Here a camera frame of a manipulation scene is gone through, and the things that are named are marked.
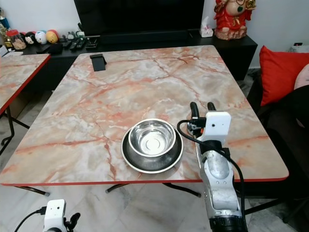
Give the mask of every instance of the red table edge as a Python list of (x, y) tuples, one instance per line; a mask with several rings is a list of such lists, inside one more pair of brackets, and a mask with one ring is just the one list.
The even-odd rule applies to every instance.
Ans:
[(9, 98), (9, 100), (1, 107), (0, 114), (2, 114), (5, 109), (14, 101), (17, 95), (24, 89), (24, 87), (32, 80), (32, 78), (41, 70), (41, 68), (48, 62), (50, 55), (37, 67), (37, 69), (28, 77), (28, 79), (19, 87), (19, 89)]
[[(271, 179), (245, 179), (245, 182), (277, 182), (285, 180), (288, 176), (282, 178)], [(117, 184), (154, 184), (154, 183), (200, 183), (202, 180), (138, 180), (138, 181), (106, 181), (106, 182), (67, 182), (67, 183), (37, 183), (37, 184), (7, 184), (1, 183), (3, 186), (65, 186), (65, 185), (117, 185)]]

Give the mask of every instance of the tv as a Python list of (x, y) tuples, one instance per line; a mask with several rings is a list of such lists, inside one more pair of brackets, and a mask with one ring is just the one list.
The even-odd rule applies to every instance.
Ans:
[(198, 29), (204, 0), (74, 0), (86, 36)]

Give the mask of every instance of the white wall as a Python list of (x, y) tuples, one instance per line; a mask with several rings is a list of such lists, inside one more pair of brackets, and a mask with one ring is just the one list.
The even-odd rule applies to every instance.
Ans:
[(77, 30), (80, 21), (73, 0), (0, 0), (12, 29), (55, 29), (60, 35)]
[[(309, 0), (256, 0), (257, 8), (247, 22), (248, 35), (258, 44), (251, 67), (259, 66), (263, 45), (286, 51), (293, 43), (309, 44)], [(19, 31), (56, 29), (59, 34), (77, 30), (79, 17), (73, 0), (0, 0), (13, 29)], [(205, 0), (203, 16), (216, 26), (215, 0)]]
[[(215, 0), (205, 0), (204, 16), (215, 27)], [(259, 67), (263, 45), (273, 51), (286, 51), (295, 42), (309, 45), (309, 0), (256, 0), (257, 8), (247, 22), (248, 35), (258, 44), (251, 67)]]

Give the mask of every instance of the jar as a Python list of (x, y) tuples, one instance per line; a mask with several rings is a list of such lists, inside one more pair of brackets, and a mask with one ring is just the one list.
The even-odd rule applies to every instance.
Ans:
[(23, 38), (21, 38), (18, 30), (9, 30), (6, 32), (6, 35), (10, 37), (11, 43), (13, 44), (15, 50), (21, 50), (26, 48), (26, 43)]

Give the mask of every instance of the red figurine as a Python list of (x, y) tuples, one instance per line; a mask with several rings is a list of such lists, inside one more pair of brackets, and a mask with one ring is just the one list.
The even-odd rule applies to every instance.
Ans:
[(255, 8), (255, 0), (216, 0), (215, 35), (222, 40), (246, 36), (246, 20), (251, 20), (252, 10)]

